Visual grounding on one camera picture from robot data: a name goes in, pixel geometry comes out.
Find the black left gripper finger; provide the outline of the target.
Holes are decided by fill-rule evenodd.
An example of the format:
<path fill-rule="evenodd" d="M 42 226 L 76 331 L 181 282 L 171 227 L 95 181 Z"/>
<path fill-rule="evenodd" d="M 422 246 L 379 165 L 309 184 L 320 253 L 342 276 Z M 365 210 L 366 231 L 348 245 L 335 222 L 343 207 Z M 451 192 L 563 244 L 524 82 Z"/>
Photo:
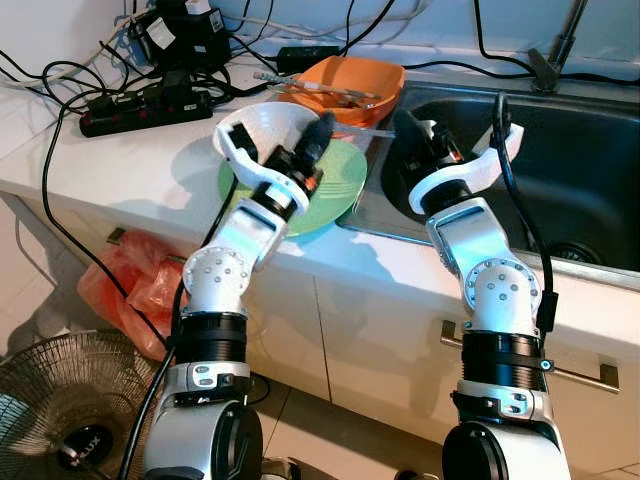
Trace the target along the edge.
<path fill-rule="evenodd" d="M 335 129 L 333 111 L 324 111 L 314 122 L 308 123 L 298 140 L 298 169 L 315 169 L 317 161 L 328 150 Z"/>

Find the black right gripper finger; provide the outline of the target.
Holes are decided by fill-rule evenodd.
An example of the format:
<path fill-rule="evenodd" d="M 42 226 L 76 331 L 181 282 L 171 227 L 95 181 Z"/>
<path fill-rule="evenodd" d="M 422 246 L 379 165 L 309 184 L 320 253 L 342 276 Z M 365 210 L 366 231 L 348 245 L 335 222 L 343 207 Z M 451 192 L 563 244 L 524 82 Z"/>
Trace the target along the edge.
<path fill-rule="evenodd" d="M 393 141 L 390 142 L 390 151 L 393 154 L 424 154 L 428 137 L 422 132 L 419 119 L 411 110 L 394 110 L 390 115 L 390 127 L 394 132 Z"/>

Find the white bowl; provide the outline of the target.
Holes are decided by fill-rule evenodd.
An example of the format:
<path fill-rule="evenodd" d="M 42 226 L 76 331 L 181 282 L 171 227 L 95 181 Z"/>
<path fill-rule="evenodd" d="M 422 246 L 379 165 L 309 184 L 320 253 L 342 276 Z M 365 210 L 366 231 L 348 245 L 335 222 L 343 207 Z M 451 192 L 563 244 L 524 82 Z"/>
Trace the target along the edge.
<path fill-rule="evenodd" d="M 216 125 L 218 129 L 232 129 L 242 124 L 244 131 L 252 140 L 252 148 L 248 148 L 250 156 L 257 163 L 262 163 L 275 150 L 283 146 L 294 150 L 301 134 L 319 115 L 305 106 L 294 102 L 256 102 L 233 111 Z"/>

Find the green plate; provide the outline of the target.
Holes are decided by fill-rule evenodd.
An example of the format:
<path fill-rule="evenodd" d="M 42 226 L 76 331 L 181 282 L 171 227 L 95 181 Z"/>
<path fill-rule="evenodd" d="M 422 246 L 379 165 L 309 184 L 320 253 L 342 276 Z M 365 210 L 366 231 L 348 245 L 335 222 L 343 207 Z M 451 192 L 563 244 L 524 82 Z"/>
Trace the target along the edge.
<path fill-rule="evenodd" d="M 355 204 L 369 174 L 364 151 L 344 140 L 330 142 L 317 166 L 323 170 L 323 178 L 310 198 L 306 214 L 289 219 L 288 237 L 306 236 L 333 224 Z"/>

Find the white kitchen cabinet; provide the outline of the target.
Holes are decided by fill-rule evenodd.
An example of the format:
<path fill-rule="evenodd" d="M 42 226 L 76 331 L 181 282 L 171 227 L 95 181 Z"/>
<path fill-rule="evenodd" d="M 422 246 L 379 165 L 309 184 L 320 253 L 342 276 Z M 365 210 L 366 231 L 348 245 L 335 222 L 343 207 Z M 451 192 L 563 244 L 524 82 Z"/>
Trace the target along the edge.
<path fill-rule="evenodd" d="M 571 195 L 536 192 L 521 186 L 522 197 L 534 215 L 557 214 L 570 206 L 588 223 L 621 221 L 623 246 L 639 247 L 640 198 L 636 195 Z M 14 243 L 9 253 L 24 259 L 36 253 L 49 264 L 27 291 L 13 293 L 0 314 L 0 356 L 26 348 L 37 340 L 81 330 L 114 329 L 79 296 L 76 283 L 88 260 L 55 232 L 40 205 L 27 198 L 0 193 L 0 230 Z M 623 260 L 635 268 L 639 252 Z M 445 321 L 461 325 L 467 317 L 458 300 L 442 294 L 410 293 L 401 298 L 390 287 L 369 287 L 374 280 L 356 274 L 308 274 L 271 260 L 261 275 L 253 275 L 250 302 L 253 321 L 250 355 L 253 371 L 273 384 L 273 392 L 256 410 L 269 456 L 294 456 L 306 477 L 339 480 L 389 480 L 393 470 L 439 474 L 442 442 L 456 425 L 449 393 L 460 378 L 460 352 L 440 343 Z M 603 317 L 589 326 L 622 326 L 639 320 L 639 298 L 627 292 L 623 300 L 604 300 L 618 293 L 612 287 L 590 285 L 571 291 L 570 275 L 557 273 L 559 310 L 556 329 L 549 334 L 549 356 L 558 369 L 582 374 L 600 361 L 620 366 L 621 360 L 596 360 L 586 352 L 586 340 L 570 334 L 571 302 L 604 305 Z M 265 353 L 256 349 L 266 346 Z M 550 376 L 553 417 L 564 435 L 573 480 L 639 480 L 640 447 L 635 415 L 637 372 L 622 372 L 621 393 Z"/>

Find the long light utensil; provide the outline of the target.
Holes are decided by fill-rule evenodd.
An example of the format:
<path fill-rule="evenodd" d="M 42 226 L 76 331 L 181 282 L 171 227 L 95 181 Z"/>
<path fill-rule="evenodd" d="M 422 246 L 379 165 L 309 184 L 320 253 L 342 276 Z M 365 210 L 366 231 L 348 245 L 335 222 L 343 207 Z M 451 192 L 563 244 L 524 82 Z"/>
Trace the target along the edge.
<path fill-rule="evenodd" d="M 265 81 L 274 90 L 284 93 L 330 93 L 344 102 L 353 102 L 358 105 L 374 105 L 375 102 L 381 101 L 381 96 L 376 93 L 344 90 L 344 88 L 329 86 L 329 84 L 302 82 L 300 79 L 292 77 L 274 76 L 274 74 L 266 73 L 265 70 L 253 73 L 252 77 L 257 81 Z"/>

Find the orange bowl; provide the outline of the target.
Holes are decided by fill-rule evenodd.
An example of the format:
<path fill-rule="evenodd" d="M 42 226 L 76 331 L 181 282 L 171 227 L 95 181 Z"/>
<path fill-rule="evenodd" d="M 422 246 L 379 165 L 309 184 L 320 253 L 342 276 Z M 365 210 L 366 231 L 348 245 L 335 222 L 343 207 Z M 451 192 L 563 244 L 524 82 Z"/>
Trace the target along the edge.
<path fill-rule="evenodd" d="M 276 96 L 276 101 L 294 102 L 316 114 L 332 111 L 339 123 L 372 128 L 396 110 L 404 87 L 404 68 L 387 61 L 329 56 L 301 73 L 297 79 L 343 90 L 375 93 L 379 96 L 378 101 L 361 102 L 352 108 L 347 108 L 334 93 L 293 91 Z"/>

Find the black power brick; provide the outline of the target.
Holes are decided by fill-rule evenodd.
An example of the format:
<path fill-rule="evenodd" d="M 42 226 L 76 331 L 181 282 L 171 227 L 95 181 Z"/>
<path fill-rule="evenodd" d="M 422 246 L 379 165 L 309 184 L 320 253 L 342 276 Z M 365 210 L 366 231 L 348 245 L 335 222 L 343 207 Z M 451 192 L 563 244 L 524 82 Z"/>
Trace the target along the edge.
<path fill-rule="evenodd" d="M 321 60 L 337 55 L 339 51 L 338 46 L 288 46 L 280 47 L 273 59 L 282 76 L 292 76 L 306 72 Z"/>

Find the dark metal faucet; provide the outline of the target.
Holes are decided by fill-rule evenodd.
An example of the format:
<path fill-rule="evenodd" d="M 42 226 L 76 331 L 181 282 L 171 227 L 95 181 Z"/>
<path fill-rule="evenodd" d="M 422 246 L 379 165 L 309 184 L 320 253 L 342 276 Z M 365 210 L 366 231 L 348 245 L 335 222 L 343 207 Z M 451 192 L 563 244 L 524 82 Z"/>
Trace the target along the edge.
<path fill-rule="evenodd" d="M 530 59 L 532 79 L 532 90 L 538 93 L 554 93 L 558 90 L 559 79 L 570 58 L 570 52 L 576 42 L 576 32 L 579 29 L 582 17 L 588 9 L 589 0 L 573 0 L 564 26 L 559 31 L 550 46 L 549 52 L 544 54 L 535 47 L 527 51 Z"/>

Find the stainless steel sink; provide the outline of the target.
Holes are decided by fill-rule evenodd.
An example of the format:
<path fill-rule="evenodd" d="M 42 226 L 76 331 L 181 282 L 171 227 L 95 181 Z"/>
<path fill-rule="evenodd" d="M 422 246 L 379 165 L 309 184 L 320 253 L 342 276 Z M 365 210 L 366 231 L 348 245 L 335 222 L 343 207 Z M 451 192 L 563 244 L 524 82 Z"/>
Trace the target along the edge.
<path fill-rule="evenodd" d="M 412 82 L 398 108 L 448 125 L 466 154 L 488 145 L 498 90 Z M 522 201 L 550 246 L 581 242 L 603 265 L 552 256 L 557 276 L 576 276 L 637 291 L 640 287 L 640 109 L 637 95 L 593 99 L 506 90 L 515 123 L 525 137 L 513 160 Z M 408 204 L 398 182 L 398 154 L 387 138 L 372 143 L 364 192 L 343 227 L 417 244 L 429 242 L 425 216 Z"/>

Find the black power strip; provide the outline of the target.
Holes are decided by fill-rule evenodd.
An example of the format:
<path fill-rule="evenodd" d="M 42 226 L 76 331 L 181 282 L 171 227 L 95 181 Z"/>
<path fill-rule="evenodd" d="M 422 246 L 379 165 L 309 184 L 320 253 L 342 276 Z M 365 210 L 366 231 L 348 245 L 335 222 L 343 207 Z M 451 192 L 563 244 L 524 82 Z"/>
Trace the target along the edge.
<path fill-rule="evenodd" d="M 88 111 L 77 125 L 84 137 L 99 137 L 142 129 L 196 122 L 212 115 L 210 93 L 193 91 L 186 101 L 166 99 L 160 87 L 105 93 L 88 101 Z"/>

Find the black charger box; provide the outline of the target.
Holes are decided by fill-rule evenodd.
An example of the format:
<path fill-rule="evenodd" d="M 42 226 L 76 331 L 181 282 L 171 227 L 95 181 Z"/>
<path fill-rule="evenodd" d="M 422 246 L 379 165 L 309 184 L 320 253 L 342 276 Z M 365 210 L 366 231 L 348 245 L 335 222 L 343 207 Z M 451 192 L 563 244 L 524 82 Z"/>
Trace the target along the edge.
<path fill-rule="evenodd" d="M 230 60 L 230 33 L 209 0 L 156 0 L 129 27 L 143 59 L 155 70 L 212 72 Z"/>

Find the round sink drain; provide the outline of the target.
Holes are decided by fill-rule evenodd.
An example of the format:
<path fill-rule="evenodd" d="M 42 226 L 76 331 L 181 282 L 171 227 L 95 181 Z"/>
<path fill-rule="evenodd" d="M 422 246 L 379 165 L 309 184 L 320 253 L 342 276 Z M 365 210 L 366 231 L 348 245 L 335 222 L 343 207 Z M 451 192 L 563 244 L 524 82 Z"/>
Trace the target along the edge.
<path fill-rule="evenodd" d="M 603 257 L 598 252 L 581 242 L 559 242 L 550 246 L 550 255 L 581 264 L 603 265 Z"/>

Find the orange plastic bag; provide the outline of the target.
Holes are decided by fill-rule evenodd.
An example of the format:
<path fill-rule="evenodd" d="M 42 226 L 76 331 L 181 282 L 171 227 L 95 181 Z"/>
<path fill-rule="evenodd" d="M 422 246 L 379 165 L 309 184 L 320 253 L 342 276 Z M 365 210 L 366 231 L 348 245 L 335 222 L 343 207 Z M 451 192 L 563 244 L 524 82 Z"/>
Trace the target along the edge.
<path fill-rule="evenodd" d="M 100 256 L 125 293 L 96 264 L 87 266 L 77 291 L 97 315 L 127 334 L 143 356 L 159 361 L 165 355 L 164 339 L 172 332 L 182 256 L 145 230 L 125 230 Z"/>

